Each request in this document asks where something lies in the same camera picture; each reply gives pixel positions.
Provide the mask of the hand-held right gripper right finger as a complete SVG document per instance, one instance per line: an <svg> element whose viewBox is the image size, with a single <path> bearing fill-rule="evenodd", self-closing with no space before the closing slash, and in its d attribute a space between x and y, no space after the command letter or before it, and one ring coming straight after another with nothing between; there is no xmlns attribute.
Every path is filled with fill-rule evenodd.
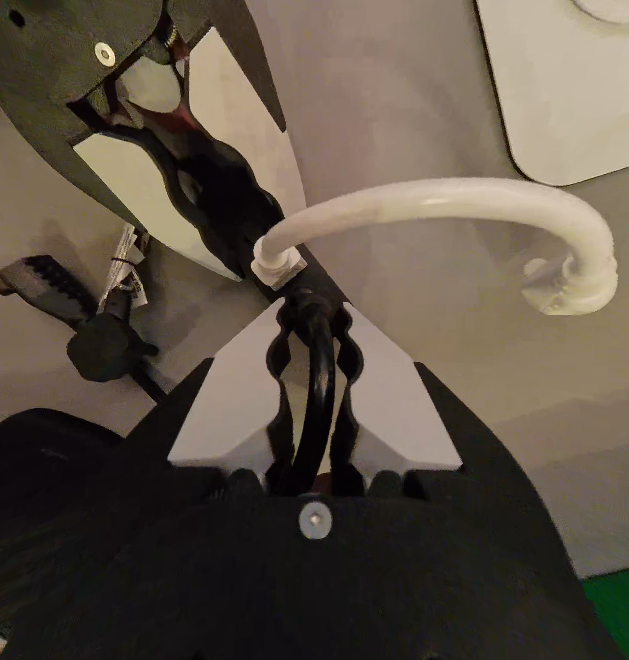
<svg viewBox="0 0 629 660"><path fill-rule="evenodd" d="M345 387L330 442L333 492L363 494L382 472L460 468L415 362L351 303L336 319Z"/></svg>

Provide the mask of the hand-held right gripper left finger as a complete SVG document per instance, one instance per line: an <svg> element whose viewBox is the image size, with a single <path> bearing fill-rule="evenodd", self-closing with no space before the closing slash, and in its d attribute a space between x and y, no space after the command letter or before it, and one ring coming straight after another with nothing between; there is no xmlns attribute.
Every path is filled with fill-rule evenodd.
<svg viewBox="0 0 629 660"><path fill-rule="evenodd" d="M279 414L281 388L267 358L282 330L283 307L272 304L215 353L167 456L171 465L214 467L225 475L246 469L269 490L277 457L268 429Z"/></svg>

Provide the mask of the black mesh pad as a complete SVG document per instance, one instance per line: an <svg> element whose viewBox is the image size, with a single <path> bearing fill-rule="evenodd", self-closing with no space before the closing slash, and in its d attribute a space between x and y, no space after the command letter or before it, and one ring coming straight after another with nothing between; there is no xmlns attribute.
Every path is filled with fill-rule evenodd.
<svg viewBox="0 0 629 660"><path fill-rule="evenodd" d="M0 422L0 574L101 552L98 497L123 443L104 426L48 408Z"/></svg>

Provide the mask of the black flat strip plug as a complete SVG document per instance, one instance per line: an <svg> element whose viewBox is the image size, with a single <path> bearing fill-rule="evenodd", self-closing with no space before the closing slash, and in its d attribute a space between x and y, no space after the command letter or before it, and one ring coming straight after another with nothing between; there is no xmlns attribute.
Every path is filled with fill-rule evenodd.
<svg viewBox="0 0 629 660"><path fill-rule="evenodd" d="M143 370L145 359L157 356L159 349L128 320L103 312L77 330L66 354L82 378L105 383Z"/></svg>

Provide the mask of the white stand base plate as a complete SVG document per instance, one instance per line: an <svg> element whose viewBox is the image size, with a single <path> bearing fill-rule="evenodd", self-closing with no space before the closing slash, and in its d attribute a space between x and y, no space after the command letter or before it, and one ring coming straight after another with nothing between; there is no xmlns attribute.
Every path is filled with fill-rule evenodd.
<svg viewBox="0 0 629 660"><path fill-rule="evenodd" d="M629 1L476 1L510 154L568 186L629 168Z"/></svg>

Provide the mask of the white power plug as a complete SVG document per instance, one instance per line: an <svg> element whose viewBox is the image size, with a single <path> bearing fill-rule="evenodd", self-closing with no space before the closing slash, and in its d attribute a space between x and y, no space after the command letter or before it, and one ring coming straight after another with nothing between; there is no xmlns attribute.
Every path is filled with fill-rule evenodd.
<svg viewBox="0 0 629 660"><path fill-rule="evenodd" d="M264 248L264 236L254 244L251 270L261 284L274 291L285 286L306 267L306 260L295 246L272 256Z"/></svg>

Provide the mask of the green plastic bin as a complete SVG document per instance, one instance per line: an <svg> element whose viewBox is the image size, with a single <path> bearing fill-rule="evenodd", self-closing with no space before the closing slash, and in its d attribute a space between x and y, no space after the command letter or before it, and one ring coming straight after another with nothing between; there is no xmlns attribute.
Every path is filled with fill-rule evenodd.
<svg viewBox="0 0 629 660"><path fill-rule="evenodd" d="M583 580L583 589L611 637L629 659L629 568Z"/></svg>

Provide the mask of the black power strip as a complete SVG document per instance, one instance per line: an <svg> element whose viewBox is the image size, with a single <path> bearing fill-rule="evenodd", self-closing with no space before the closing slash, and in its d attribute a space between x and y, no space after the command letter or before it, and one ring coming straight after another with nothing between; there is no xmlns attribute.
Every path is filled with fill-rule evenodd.
<svg viewBox="0 0 629 660"><path fill-rule="evenodd" d="M306 262L306 267L279 290L272 290L269 285L261 283L252 272L254 244L283 219L282 210L270 194L260 192L248 195L237 203L233 218L228 222L226 238L228 246L244 278L252 282L269 302L274 302L281 296L306 298L308 292L326 301L330 307L332 332L337 337L340 334L340 324L336 315L348 298L307 247L297 246L299 254Z"/></svg>

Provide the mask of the white cord connector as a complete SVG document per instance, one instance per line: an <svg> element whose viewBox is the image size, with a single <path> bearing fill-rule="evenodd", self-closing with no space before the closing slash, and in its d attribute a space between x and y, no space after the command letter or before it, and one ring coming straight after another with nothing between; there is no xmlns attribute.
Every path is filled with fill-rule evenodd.
<svg viewBox="0 0 629 660"><path fill-rule="evenodd" d="M521 293L536 311L547 316L582 316L599 311L617 290L614 257L589 273L579 271L569 254L553 260L533 259L525 264Z"/></svg>

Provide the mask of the black power plug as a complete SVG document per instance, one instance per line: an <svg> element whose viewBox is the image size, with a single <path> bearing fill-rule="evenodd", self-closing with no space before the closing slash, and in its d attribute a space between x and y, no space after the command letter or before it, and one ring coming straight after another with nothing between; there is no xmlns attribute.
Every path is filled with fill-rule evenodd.
<svg viewBox="0 0 629 660"><path fill-rule="evenodd" d="M286 296L286 327L308 349L314 338L321 334L321 328L336 339L343 326L343 302L345 298L332 290L296 288Z"/></svg>

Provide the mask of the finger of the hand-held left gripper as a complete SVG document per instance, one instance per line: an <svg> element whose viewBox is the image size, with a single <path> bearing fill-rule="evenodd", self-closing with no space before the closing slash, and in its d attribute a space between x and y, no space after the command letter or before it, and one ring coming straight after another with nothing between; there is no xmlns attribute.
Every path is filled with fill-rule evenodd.
<svg viewBox="0 0 629 660"><path fill-rule="evenodd" d="M73 149L154 239L220 276L241 280L205 246L186 210L178 208L179 202L190 202L179 182L172 194L169 175L143 146L96 133Z"/></svg>
<svg viewBox="0 0 629 660"><path fill-rule="evenodd" d="M287 217L306 207L288 132L278 128L214 28L190 52L188 104L213 138L241 154Z"/></svg>

